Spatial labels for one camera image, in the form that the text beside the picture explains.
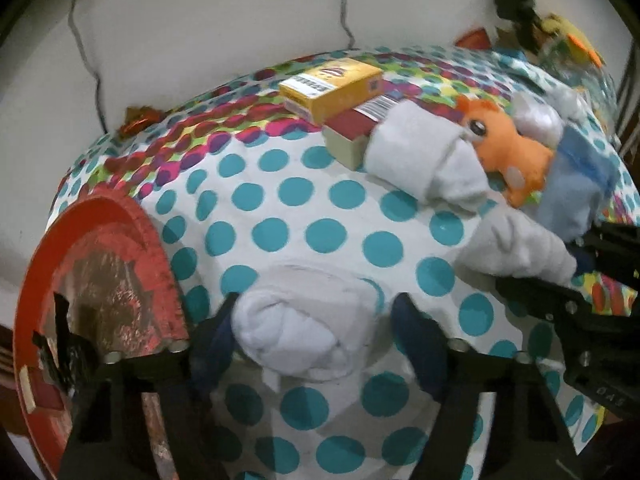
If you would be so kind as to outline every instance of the yellow cardboard box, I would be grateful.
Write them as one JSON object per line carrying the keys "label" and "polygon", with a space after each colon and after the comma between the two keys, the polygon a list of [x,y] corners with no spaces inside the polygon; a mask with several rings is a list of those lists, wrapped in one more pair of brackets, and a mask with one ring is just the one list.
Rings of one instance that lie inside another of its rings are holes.
{"label": "yellow cardboard box", "polygon": [[284,80],[280,94],[287,110],[319,126],[382,94],[382,70],[355,59],[335,59]]}

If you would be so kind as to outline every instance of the orange stuffed animal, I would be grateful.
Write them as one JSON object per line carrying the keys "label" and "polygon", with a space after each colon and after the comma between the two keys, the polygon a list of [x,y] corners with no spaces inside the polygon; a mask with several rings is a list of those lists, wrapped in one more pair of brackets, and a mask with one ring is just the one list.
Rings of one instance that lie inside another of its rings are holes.
{"label": "orange stuffed animal", "polygon": [[554,153],[533,139],[518,134],[511,118],[494,102],[459,96],[456,108],[460,124],[471,132],[470,140],[485,171],[499,171],[507,184],[505,197],[520,207],[532,191],[545,187],[545,176]]}

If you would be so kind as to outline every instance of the screw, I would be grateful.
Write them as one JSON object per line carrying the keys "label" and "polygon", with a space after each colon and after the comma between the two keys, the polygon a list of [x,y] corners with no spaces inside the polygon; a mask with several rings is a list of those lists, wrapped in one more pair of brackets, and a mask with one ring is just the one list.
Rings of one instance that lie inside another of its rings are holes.
{"label": "screw", "polygon": [[177,339],[169,343],[169,352],[171,352],[172,354],[184,352],[187,348],[189,348],[188,339]]}
{"label": "screw", "polygon": [[121,352],[113,351],[104,356],[103,360],[106,365],[114,365],[122,359]]}
{"label": "screw", "polygon": [[514,359],[516,359],[517,362],[523,365],[530,365],[533,362],[531,356],[526,352],[516,352],[516,355],[514,355]]}
{"label": "screw", "polygon": [[591,363],[591,352],[589,352],[588,350],[582,352],[580,354],[580,357],[578,357],[578,362],[580,363],[580,366],[584,366],[585,368],[589,366],[589,364]]}
{"label": "screw", "polygon": [[573,315],[576,312],[578,312],[578,304],[575,303],[575,301],[573,301],[573,300],[567,301],[564,304],[564,307],[565,307],[566,311],[571,315]]}
{"label": "screw", "polygon": [[467,343],[464,339],[453,338],[447,341],[447,345],[455,352],[468,352],[471,348],[471,345]]}

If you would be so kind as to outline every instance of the tablecloth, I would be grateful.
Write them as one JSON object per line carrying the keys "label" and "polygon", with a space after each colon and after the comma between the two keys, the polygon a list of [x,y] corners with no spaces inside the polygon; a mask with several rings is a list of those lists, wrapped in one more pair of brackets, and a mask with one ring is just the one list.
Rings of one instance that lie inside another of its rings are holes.
{"label": "tablecloth", "polygon": [[[236,356],[212,394],[219,426],[212,450],[232,479],[408,478],[437,405],[420,391],[388,324],[388,302],[408,292],[425,316],[481,352],[524,349],[541,368],[580,450],[598,425],[596,406],[563,383],[561,348],[549,323],[506,305],[493,280],[454,269],[480,216],[445,203],[418,206],[405,193],[331,157],[317,127],[289,114],[278,83],[329,59],[354,57],[385,71],[385,92],[421,98],[455,120],[459,93],[508,109],[513,91],[559,84],[542,70],[492,52],[458,48],[336,51],[238,78],[170,112],[133,139],[99,137],[70,168],[49,224],[95,187],[135,197],[156,225],[189,322],[210,316],[224,294],[242,292],[262,269],[303,260],[355,272],[378,290],[380,319],[367,367],[341,380],[274,378]],[[640,196],[596,118],[579,126],[620,168],[604,218],[640,221]],[[504,185],[491,176],[500,200]],[[598,312],[624,313],[632,292],[597,274],[575,286]],[[477,478],[492,401],[485,396],[463,473]]]}

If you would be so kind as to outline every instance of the barcode label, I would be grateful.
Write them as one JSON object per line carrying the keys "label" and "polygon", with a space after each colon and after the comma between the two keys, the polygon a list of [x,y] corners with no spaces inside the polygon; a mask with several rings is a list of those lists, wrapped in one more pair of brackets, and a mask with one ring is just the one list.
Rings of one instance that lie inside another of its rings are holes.
{"label": "barcode label", "polygon": [[280,83],[296,92],[300,92],[305,97],[315,98],[335,90],[336,86],[323,81],[319,77],[309,74],[298,74]]}
{"label": "barcode label", "polygon": [[290,112],[295,113],[301,119],[304,119],[307,123],[313,123],[313,119],[311,118],[311,112],[306,108],[300,106],[297,102],[292,101],[291,99],[284,99],[284,107]]}
{"label": "barcode label", "polygon": [[391,107],[397,104],[398,102],[394,101],[391,97],[379,95],[360,106],[356,106],[354,110],[379,123],[386,117]]}

